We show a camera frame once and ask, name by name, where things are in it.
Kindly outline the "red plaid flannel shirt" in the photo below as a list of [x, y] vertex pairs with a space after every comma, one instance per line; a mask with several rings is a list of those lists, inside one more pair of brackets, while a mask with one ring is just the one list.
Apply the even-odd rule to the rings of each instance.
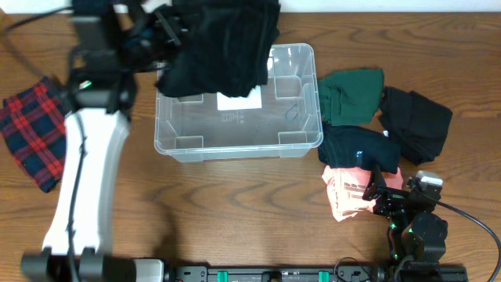
[[65, 116], [60, 90], [48, 77], [2, 101], [1, 133], [20, 169], [44, 193], [63, 177]]

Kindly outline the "clear plastic storage bin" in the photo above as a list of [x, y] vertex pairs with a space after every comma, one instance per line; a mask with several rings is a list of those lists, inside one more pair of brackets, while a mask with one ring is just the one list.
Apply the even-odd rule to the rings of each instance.
[[154, 147], [181, 163], [303, 157], [323, 141], [315, 53], [306, 43], [274, 45], [262, 108], [223, 110], [216, 94], [157, 94]]

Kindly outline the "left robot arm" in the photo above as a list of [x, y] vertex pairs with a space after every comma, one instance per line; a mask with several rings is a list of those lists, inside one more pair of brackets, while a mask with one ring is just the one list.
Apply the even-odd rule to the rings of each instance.
[[[135, 74], [158, 71], [181, 45], [169, 5], [147, 12], [126, 4], [132, 27], [121, 27], [112, 1], [74, 1], [78, 45], [60, 99], [67, 111], [66, 157], [59, 200], [39, 254], [25, 254], [32, 281], [173, 281], [162, 258], [121, 258], [113, 249], [113, 202], [123, 145], [138, 92]], [[73, 62], [81, 57], [83, 64]]]

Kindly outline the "black pants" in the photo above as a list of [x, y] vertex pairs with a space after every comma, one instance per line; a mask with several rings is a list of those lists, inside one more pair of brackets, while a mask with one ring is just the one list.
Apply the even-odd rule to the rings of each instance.
[[169, 8], [187, 33], [156, 83], [164, 96], [246, 97], [268, 83], [269, 53], [279, 37], [279, 1], [173, 1]]

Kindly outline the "black garment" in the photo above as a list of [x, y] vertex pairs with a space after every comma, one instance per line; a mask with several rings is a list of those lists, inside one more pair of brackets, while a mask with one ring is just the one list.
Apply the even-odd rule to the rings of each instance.
[[452, 111], [418, 92], [386, 87], [380, 123], [401, 155], [415, 165], [434, 161], [445, 145]]

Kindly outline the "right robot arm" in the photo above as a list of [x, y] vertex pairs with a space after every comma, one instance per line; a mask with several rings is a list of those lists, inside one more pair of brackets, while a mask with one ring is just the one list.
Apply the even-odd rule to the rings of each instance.
[[423, 279], [439, 272], [448, 235], [448, 223], [434, 213], [442, 186], [437, 174], [419, 171], [408, 180], [407, 190], [390, 188], [380, 167], [372, 169], [362, 199], [375, 201], [373, 214], [390, 222], [388, 277], [393, 281], [407, 280], [411, 273]]

